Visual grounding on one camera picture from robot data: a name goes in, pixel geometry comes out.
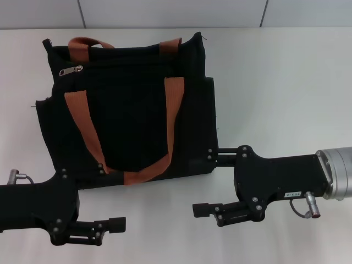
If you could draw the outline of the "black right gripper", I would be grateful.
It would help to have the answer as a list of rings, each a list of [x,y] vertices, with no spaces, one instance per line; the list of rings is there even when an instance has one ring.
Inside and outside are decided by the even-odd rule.
[[[234,167],[235,191],[240,202],[198,203],[192,205],[192,210],[196,218],[213,215],[219,227],[260,222],[270,203],[303,199],[307,192],[321,197],[328,187],[316,154],[263,158],[250,146],[240,146],[209,148],[189,161],[190,173],[212,173],[217,167]]]

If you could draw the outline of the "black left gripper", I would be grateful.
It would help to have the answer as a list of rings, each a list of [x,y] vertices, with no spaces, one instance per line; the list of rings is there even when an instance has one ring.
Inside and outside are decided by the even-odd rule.
[[[78,189],[119,185],[124,185],[123,172],[106,173],[102,164],[86,170],[66,168],[41,183],[12,169],[7,184],[1,185],[1,232],[40,228],[47,231],[53,245],[102,245],[106,232],[126,231],[126,218],[76,221]]]

